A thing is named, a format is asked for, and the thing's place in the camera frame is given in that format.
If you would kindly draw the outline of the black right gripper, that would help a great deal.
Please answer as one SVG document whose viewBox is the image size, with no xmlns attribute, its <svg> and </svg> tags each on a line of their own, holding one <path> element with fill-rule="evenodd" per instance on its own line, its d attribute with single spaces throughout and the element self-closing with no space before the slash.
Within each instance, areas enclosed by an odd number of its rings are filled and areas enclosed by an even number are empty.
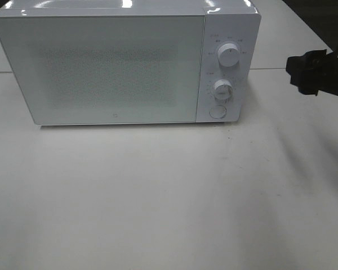
<svg viewBox="0 0 338 270">
<path fill-rule="evenodd" d="M 306 70 L 306 75 L 298 74 Z M 286 72 L 291 75 L 290 83 L 303 95 L 326 92 L 338 96 L 338 47 L 331 53 L 313 50 L 302 56 L 287 59 Z"/>
</svg>

